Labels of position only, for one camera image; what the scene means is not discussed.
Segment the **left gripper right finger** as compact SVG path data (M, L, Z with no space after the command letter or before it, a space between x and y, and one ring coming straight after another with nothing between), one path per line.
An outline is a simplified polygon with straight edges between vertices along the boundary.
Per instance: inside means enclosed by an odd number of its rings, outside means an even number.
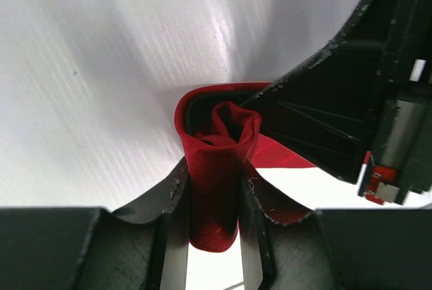
M249 161L240 179L239 201L244 288L270 289L277 272L270 228L299 223L311 214L311 209L270 184Z

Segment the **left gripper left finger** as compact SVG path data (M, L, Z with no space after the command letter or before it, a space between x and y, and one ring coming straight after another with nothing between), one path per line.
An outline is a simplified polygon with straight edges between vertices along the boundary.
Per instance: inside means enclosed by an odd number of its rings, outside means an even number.
M141 289L185 289L189 247L189 173L182 158L168 176L113 211L134 225L154 227Z

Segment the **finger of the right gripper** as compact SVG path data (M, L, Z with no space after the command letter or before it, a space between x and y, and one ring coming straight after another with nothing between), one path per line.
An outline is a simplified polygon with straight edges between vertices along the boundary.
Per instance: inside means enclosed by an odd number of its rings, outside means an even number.
M389 35L385 2L360 0L321 50L244 103L262 115L262 134L348 183L366 152L367 109Z

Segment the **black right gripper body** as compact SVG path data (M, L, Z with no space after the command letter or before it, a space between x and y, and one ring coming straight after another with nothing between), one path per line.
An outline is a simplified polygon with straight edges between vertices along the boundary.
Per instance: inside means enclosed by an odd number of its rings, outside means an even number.
M358 194L402 205L431 190L431 0L397 0L369 107L375 135Z

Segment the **red necktie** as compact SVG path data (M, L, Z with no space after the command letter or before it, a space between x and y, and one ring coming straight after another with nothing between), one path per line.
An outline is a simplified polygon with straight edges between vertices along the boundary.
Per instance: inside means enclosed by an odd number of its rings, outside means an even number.
M238 233L240 176L247 162L261 169L313 164L260 132L262 116L233 99L266 82L204 86L186 93L174 113L190 176L190 243L205 252L228 250Z

